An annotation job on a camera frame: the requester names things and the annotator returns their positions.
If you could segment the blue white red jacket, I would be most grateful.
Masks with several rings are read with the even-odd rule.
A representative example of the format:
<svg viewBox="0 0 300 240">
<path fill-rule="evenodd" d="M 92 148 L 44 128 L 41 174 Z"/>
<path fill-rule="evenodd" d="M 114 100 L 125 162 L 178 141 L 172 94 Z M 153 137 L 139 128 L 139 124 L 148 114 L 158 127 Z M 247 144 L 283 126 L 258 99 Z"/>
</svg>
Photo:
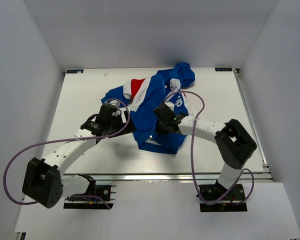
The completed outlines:
<svg viewBox="0 0 300 240">
<path fill-rule="evenodd" d="M 156 133 L 157 117 L 153 111 L 163 100 L 167 100 L 172 103 L 176 115 L 191 115 L 187 97 L 180 91 L 194 82 L 195 73 L 190 64 L 181 62 L 174 68 L 159 70 L 151 77 L 131 79 L 110 89 L 101 102 L 115 98 L 130 106 L 130 117 L 136 127 L 133 137 L 140 150 L 175 155 L 186 137 L 176 133 Z"/>
</svg>

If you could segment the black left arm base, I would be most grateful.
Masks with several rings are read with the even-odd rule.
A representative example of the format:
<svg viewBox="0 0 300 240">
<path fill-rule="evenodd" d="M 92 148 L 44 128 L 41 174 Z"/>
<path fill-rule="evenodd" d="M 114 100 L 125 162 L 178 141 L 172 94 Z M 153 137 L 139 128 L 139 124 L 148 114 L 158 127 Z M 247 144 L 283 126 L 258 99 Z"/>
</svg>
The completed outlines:
<svg viewBox="0 0 300 240">
<path fill-rule="evenodd" d="M 88 181 L 87 189 L 84 193 L 75 193 L 66 196 L 63 204 L 64 209 L 73 210 L 111 210 L 116 198 L 117 186 L 109 183 L 97 183 L 89 175 L 79 174 Z"/>
</svg>

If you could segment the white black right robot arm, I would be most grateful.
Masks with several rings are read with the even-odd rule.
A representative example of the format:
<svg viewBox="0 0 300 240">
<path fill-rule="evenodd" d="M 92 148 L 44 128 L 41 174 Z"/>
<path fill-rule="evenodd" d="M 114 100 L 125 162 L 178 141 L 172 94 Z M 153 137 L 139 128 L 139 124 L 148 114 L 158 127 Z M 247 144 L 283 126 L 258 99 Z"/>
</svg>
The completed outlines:
<svg viewBox="0 0 300 240">
<path fill-rule="evenodd" d="M 161 103 L 153 110 L 157 117 L 158 134 L 178 134 L 191 137 L 190 163 L 194 170 L 194 140 L 200 138 L 216 144 L 224 161 L 222 170 L 213 188 L 198 191 L 198 197 L 209 205 L 226 200 L 234 193 L 247 160 L 257 149 L 257 144 L 243 125 L 236 119 L 226 123 L 211 122 L 187 113 L 175 114 L 167 104 Z"/>
</svg>

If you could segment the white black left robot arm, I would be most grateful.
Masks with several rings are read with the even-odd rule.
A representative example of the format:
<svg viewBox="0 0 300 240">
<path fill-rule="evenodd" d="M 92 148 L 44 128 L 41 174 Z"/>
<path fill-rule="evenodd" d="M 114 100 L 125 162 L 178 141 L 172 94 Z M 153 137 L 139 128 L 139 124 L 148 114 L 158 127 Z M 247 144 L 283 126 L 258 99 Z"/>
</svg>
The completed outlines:
<svg viewBox="0 0 300 240">
<path fill-rule="evenodd" d="M 86 151 L 105 138 L 113 138 L 135 131 L 130 113 L 116 98 L 102 104 L 99 113 L 91 115 L 73 138 L 63 139 L 63 145 L 42 159 L 33 158 L 27 164 L 22 193 L 47 209 L 61 198 L 100 199 L 96 195 L 96 181 L 87 174 L 66 175 L 67 169 Z"/>
</svg>

